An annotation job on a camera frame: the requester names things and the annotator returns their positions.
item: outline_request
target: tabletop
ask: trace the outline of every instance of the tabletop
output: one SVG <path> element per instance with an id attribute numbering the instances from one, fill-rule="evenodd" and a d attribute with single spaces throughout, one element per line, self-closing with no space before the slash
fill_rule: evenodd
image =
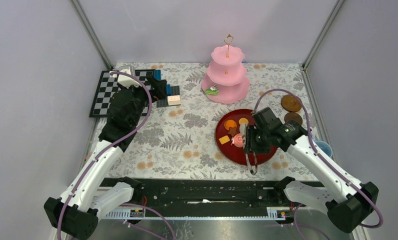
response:
<path id="1" fill-rule="evenodd" d="M 253 109 L 258 98 L 269 89 L 285 89 L 297 95 L 308 110 L 312 134 L 318 138 L 316 121 L 302 79 L 300 66 L 288 64 L 244 63 L 250 89 L 246 98 L 233 104 L 213 102 L 201 89 L 208 63 L 118 63 L 134 69 L 161 69 L 162 79 L 180 86 L 181 105 L 156 108 L 138 131 L 125 153 L 111 167 L 108 178 L 219 179 L 277 181 L 286 176 L 300 181 L 317 178 L 298 160 L 278 149 L 267 162 L 251 175 L 247 167 L 227 159 L 218 149 L 215 128 L 230 111 Z M 263 98 L 258 110 L 269 107 L 284 123 L 288 112 L 280 104 L 284 92 L 271 92 Z M 306 128 L 304 110 L 299 112 Z M 91 154 L 106 124 L 100 118 L 91 140 Z"/>

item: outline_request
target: red plate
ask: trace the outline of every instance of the red plate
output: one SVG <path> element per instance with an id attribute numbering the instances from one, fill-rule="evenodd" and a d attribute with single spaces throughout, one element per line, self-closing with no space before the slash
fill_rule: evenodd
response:
<path id="1" fill-rule="evenodd" d="M 224 128 L 224 122 L 227 120 L 234 120 L 237 123 L 237 131 L 239 132 L 239 119 L 245 118 L 249 121 L 249 125 L 254 125 L 255 121 L 252 118 L 252 110 L 251 109 L 237 109 L 234 111 L 231 111 L 224 115 L 216 125 L 215 129 L 215 140 L 216 140 L 216 145 L 218 146 L 219 150 L 231 161 L 241 164 L 241 165 L 247 165 L 246 163 L 246 157 L 243 152 L 243 147 L 236 147 L 234 145 L 231 145 L 231 141 L 227 142 L 225 144 L 221 144 L 219 141 L 220 138 L 224 137 L 225 135 L 229 135 L 228 131 Z M 256 161 L 258 164 L 263 164 L 266 161 L 270 160 L 272 156 L 277 151 L 276 146 L 271 146 L 271 152 L 268 154 L 259 154 L 256 155 Z M 254 165 L 254 155 L 249 154 L 248 155 L 250 164 L 253 166 Z"/>

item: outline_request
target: blue block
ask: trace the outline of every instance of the blue block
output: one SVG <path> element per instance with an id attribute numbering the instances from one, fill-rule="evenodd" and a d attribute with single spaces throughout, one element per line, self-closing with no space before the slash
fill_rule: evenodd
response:
<path id="1" fill-rule="evenodd" d="M 166 95 L 171 96 L 171 85 L 170 84 L 166 85 Z"/>
<path id="2" fill-rule="evenodd" d="M 153 77 L 158 80 L 161 81 L 161 70 L 159 69 L 155 69 L 155 71 L 153 71 Z"/>

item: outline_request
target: brown round coaster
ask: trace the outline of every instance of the brown round coaster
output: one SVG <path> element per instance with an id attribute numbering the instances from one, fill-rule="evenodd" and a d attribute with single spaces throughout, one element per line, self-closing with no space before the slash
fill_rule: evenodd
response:
<path id="1" fill-rule="evenodd" d="M 285 123 L 289 122 L 290 120 L 297 122 L 299 125 L 302 125 L 303 123 L 302 117 L 296 112 L 288 112 L 286 115 L 284 115 Z"/>
<path id="2" fill-rule="evenodd" d="M 298 100 L 292 95 L 285 95 L 281 98 L 281 106 L 289 112 L 297 112 L 301 110 L 302 106 Z"/>

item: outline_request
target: blue cup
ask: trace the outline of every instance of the blue cup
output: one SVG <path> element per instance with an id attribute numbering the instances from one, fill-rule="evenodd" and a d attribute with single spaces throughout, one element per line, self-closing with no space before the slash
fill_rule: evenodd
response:
<path id="1" fill-rule="evenodd" d="M 325 154 L 327 154 L 327 156 L 329 156 L 330 158 L 332 157 L 332 155 L 333 155 L 333 150 L 332 150 L 332 147 L 331 147 L 329 144 L 327 144 L 327 142 L 317 140 L 317 141 L 315 141 L 315 144 L 317 144 L 317 146 L 318 146 Z"/>

